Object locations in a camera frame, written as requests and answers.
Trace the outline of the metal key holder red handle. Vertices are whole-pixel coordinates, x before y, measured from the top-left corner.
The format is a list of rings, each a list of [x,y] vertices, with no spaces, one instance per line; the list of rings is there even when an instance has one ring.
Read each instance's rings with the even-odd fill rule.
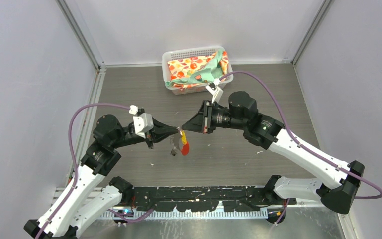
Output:
[[[181,134],[180,134],[181,131],[182,130],[179,130],[178,133],[170,136],[170,144],[172,146],[172,149],[176,150],[177,155],[181,154],[182,156],[187,156],[190,151],[190,144],[189,143],[187,143],[186,145],[182,144]]]

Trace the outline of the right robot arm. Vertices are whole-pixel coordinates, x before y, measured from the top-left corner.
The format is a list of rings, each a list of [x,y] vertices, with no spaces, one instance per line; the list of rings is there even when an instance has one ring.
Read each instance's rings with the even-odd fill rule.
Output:
[[[264,186],[264,198],[270,204],[288,198],[321,202],[328,209],[347,214],[360,187],[364,165],[333,158],[298,139],[275,118],[258,111],[257,102],[244,91],[232,93],[229,106],[203,101],[199,111],[182,125],[185,131],[213,133],[218,127],[243,131],[252,145],[277,153],[304,168],[312,179],[292,179],[273,175]]]

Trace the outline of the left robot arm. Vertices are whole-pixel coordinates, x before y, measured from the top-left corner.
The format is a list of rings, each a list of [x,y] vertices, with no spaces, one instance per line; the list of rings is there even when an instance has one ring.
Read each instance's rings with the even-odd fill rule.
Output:
[[[24,230],[35,239],[79,238],[105,211],[116,204],[127,206],[132,202],[133,186],[119,176],[98,196],[85,202],[121,158],[117,149],[142,142],[153,148],[155,143],[178,131],[148,113],[134,116],[127,127],[122,127],[114,115],[100,117],[93,130],[95,140],[81,159],[74,178],[52,207],[39,219],[28,220]]]

